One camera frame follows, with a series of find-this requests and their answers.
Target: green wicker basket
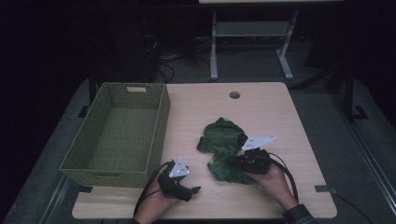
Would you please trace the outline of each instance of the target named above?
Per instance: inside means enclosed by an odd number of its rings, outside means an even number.
[[[143,188],[161,165],[164,84],[104,83],[60,170],[84,186]]]

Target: crumpled green towel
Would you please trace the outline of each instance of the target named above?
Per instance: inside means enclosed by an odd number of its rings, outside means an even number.
[[[207,125],[197,149],[204,153],[214,153],[207,164],[211,174],[218,181],[253,184],[256,181],[230,162],[248,140],[245,132],[232,121],[219,118]]]

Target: gray carpet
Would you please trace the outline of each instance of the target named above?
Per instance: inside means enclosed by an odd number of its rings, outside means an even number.
[[[286,80],[273,51],[242,51],[235,54],[220,54],[218,57],[218,82],[282,81],[293,86],[312,77],[318,69],[305,68],[304,59],[309,45],[296,44],[288,52],[291,70],[295,79]],[[192,62],[178,60],[168,63],[175,70],[174,83],[202,83],[210,78],[208,53],[200,55],[202,60]],[[162,67],[166,75],[171,70]],[[361,155],[359,145],[353,138],[348,123],[337,109],[333,97],[324,90],[326,78],[303,91],[291,91],[291,97],[308,139],[318,159],[318,164],[327,184],[335,187],[341,195],[356,204],[374,223],[396,223],[396,217],[378,188],[367,164]],[[354,100],[366,111],[370,119],[357,120],[367,144],[383,167],[389,180],[396,183],[395,130],[375,106],[370,93],[359,82],[355,85]],[[82,119],[78,113],[88,105],[88,83],[84,82],[76,92],[64,116],[59,122],[48,144],[32,171],[29,179],[11,209],[5,223],[40,223],[44,214],[52,217],[48,223],[126,223],[127,220],[77,220],[71,215],[74,202],[81,187],[65,180],[66,190],[59,197],[60,204],[48,209],[51,197],[62,179],[58,168],[67,149],[75,137]],[[346,203],[334,197],[338,214],[332,219],[323,219],[319,223],[366,223],[362,216]]]

